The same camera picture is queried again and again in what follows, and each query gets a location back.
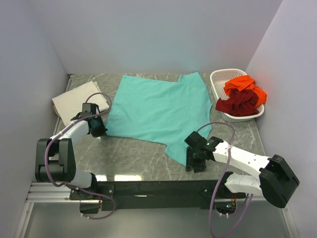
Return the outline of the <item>teal t shirt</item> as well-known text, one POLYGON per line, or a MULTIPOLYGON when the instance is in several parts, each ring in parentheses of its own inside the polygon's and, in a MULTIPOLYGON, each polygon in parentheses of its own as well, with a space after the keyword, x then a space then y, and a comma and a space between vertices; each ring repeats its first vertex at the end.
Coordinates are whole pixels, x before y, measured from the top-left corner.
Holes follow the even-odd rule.
POLYGON ((166 154, 186 164, 185 139, 201 126, 211 131, 212 103, 200 75, 181 75, 176 82, 123 76, 106 121, 109 136, 166 145, 166 154))

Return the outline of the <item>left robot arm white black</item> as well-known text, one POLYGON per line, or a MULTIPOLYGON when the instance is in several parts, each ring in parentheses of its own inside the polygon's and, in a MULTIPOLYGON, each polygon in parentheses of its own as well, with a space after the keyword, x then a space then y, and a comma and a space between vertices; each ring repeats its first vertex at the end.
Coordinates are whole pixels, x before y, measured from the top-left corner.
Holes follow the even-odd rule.
POLYGON ((99 106, 83 103, 82 111, 58 134, 40 139, 36 147, 35 178, 38 182, 50 182, 56 186, 70 184, 81 188, 87 199, 98 196, 96 176, 76 168, 74 147, 85 135, 94 138, 106 135, 106 127, 99 106))

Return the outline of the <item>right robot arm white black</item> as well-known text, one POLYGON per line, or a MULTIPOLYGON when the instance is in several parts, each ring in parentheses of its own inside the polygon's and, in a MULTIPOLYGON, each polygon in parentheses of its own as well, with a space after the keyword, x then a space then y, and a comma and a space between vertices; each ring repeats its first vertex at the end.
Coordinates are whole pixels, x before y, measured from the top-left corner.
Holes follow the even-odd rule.
POLYGON ((228 142, 211 137, 203 138, 196 131, 186 139, 186 171, 200 173, 206 170, 206 161, 212 160, 244 171, 244 175, 227 172, 217 192, 228 198, 233 193, 263 196, 270 204, 285 208, 300 184, 299 179, 279 155, 261 156, 229 145, 228 142))

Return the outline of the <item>folded cream t shirt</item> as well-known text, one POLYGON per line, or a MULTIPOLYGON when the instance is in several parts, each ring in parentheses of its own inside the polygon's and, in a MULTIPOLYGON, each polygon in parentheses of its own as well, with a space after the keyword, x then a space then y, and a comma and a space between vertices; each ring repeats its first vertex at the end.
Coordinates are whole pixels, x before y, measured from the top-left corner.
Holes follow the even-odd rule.
POLYGON ((101 92, 96 82, 88 82, 55 98, 52 98, 60 118, 65 126, 82 111, 82 104, 94 93, 101 92))

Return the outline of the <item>folded tan t shirt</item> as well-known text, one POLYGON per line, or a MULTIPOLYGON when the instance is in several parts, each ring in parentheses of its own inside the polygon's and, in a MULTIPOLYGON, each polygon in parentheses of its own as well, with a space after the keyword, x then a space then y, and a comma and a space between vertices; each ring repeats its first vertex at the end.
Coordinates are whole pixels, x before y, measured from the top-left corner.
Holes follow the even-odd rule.
POLYGON ((60 118, 60 115, 59 115, 59 113, 58 113, 58 111, 57 111, 55 105, 53 105, 53 110, 54 110, 54 112, 56 113, 56 115, 60 118))

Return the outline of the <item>dark red t shirt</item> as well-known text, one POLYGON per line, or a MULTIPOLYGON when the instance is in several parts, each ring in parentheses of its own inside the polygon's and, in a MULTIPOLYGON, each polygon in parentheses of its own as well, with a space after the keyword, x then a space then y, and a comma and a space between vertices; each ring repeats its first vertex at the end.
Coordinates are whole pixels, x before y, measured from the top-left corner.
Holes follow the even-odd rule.
POLYGON ((227 100, 218 99, 215 109, 234 117, 246 117, 258 114, 258 96, 252 90, 230 91, 227 100))

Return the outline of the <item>black base crossbar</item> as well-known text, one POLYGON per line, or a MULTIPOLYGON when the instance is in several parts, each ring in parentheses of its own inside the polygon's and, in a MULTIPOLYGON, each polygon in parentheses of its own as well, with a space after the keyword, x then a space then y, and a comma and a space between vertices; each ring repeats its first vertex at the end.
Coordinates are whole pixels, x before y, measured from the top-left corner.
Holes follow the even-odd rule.
MULTIPOLYGON (((154 208, 201 208, 210 207, 211 196, 217 180, 174 180, 174 181, 99 181, 96 193, 114 199, 116 209, 154 208)), ((224 184, 217 190, 215 199, 231 201, 245 198, 245 193, 232 193, 224 184)), ((71 201, 80 201, 80 209, 97 213, 96 205, 82 205, 88 200, 99 200, 102 211, 111 211, 113 203, 108 198, 90 195, 72 189, 71 201)))

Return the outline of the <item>white plastic laundry basket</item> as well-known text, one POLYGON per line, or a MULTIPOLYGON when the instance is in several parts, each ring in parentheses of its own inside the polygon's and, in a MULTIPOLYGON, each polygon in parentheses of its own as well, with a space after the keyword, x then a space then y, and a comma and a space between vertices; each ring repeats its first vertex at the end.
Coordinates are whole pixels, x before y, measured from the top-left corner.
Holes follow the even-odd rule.
MULTIPOLYGON (((246 72, 236 68, 220 69, 213 71, 210 74, 210 82, 211 91, 215 100, 217 101, 218 99, 229 99, 229 96, 224 91, 225 83, 235 77, 242 75, 246 75, 246 72)), ((245 117, 234 117, 224 112, 220 112, 220 114, 222 118, 227 122, 245 122, 262 116, 264 114, 264 104, 260 105, 257 108, 257 110, 259 112, 258 114, 245 117)))

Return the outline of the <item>orange t shirt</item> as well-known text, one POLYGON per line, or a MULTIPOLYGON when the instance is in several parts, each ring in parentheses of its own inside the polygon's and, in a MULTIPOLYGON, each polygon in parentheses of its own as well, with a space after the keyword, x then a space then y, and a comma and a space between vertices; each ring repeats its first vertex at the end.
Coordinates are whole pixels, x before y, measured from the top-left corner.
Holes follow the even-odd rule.
POLYGON ((225 82, 224 92, 226 95, 230 95, 230 91, 237 89, 238 91, 251 90, 258 96, 258 102, 256 104, 259 107, 266 103, 267 94, 259 86, 255 84, 255 80, 249 75, 242 75, 235 77, 227 82, 225 82))

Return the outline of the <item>aluminium frame rail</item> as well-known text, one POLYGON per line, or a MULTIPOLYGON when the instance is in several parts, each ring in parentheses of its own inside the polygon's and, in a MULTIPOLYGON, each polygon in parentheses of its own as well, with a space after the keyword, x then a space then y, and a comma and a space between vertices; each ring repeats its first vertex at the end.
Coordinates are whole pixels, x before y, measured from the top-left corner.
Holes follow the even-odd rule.
MULTIPOLYGON (((49 183, 33 182, 30 185, 20 221, 15 232, 16 238, 25 236, 27 226, 36 203, 97 203, 97 200, 71 200, 70 189, 67 187, 57 188, 49 183)), ((282 209, 286 227, 291 238, 299 238, 299 232, 295 223, 290 206, 282 209)))

